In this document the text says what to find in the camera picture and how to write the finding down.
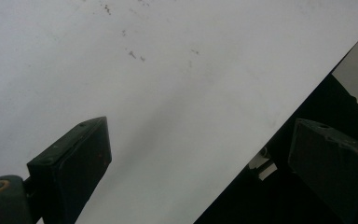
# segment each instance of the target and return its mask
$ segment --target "dirt speck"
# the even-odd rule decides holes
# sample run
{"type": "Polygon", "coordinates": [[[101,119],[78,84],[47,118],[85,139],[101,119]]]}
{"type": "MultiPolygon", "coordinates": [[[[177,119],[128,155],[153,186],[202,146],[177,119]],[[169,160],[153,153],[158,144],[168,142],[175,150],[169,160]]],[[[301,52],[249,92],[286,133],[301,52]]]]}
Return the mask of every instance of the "dirt speck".
{"type": "Polygon", "coordinates": [[[134,58],[134,59],[136,59],[136,57],[135,57],[135,55],[133,54],[133,52],[132,51],[130,51],[130,56],[132,56],[132,58],[134,58]]]}
{"type": "Polygon", "coordinates": [[[150,5],[145,2],[145,0],[138,0],[138,2],[141,3],[144,7],[150,7],[150,5]]]}
{"type": "Polygon", "coordinates": [[[104,8],[104,9],[106,9],[107,14],[112,15],[112,14],[110,13],[110,8],[109,8],[107,5],[105,5],[105,8],[104,8]]]}
{"type": "Polygon", "coordinates": [[[198,50],[195,50],[195,49],[192,49],[191,52],[197,54],[197,55],[200,55],[200,52],[198,50]]]}

